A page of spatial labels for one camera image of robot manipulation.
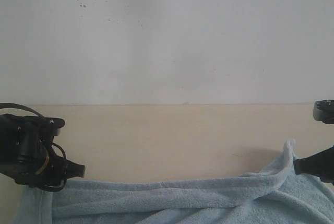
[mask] light wooden surface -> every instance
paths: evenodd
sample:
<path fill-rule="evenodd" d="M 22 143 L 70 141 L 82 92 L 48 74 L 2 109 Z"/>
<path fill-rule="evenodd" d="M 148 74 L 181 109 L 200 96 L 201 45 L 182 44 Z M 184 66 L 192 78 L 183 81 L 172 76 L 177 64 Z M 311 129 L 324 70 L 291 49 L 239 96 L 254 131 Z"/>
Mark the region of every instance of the light wooden surface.
<path fill-rule="evenodd" d="M 89 180 L 236 176 L 259 171 L 289 138 L 297 140 L 300 157 L 331 147 L 334 139 L 334 126 L 314 121 L 309 104 L 33 108 L 65 119 L 55 142 L 68 159 L 86 165 Z M 3 175 L 0 184 L 0 223 L 10 223 L 22 187 Z"/>

